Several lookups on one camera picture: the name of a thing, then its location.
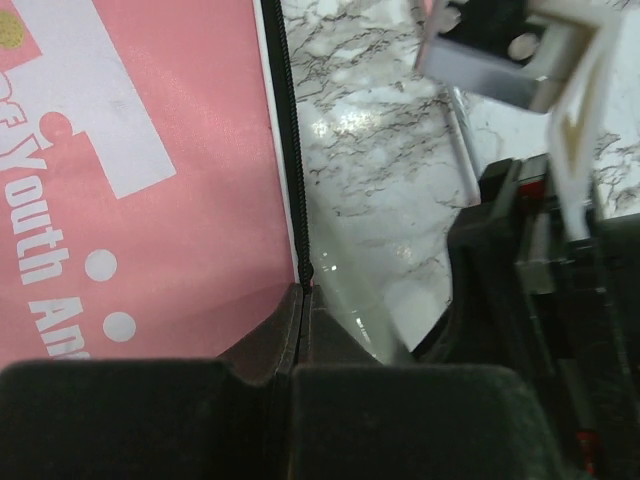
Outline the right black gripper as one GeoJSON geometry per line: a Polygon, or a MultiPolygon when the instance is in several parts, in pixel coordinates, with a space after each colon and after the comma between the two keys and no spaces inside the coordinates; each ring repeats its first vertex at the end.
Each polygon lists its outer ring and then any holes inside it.
{"type": "Polygon", "coordinates": [[[598,479],[639,475],[639,218],[567,237],[549,162],[504,159],[447,235],[452,301],[423,363],[496,364],[529,383],[564,456],[598,479]]]}

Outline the pink racket cover bag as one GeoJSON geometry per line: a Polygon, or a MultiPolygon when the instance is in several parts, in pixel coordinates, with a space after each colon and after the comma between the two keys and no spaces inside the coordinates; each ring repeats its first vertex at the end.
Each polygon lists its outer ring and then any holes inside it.
{"type": "Polygon", "coordinates": [[[214,357],[312,268],[277,1],[1,5],[1,362],[214,357]]]}

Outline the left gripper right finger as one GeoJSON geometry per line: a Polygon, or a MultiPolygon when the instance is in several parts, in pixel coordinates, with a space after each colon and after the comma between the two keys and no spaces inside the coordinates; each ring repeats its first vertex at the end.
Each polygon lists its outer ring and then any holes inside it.
{"type": "Polygon", "coordinates": [[[377,364],[311,298],[292,379],[297,479],[561,479],[533,392],[492,365],[377,364]]]}

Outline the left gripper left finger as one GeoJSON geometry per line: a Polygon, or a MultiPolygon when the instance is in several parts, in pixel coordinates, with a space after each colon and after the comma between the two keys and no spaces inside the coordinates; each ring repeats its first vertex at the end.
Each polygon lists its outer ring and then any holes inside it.
{"type": "Polygon", "coordinates": [[[275,311],[209,359],[29,361],[1,374],[5,479],[282,479],[303,317],[275,311]]]}

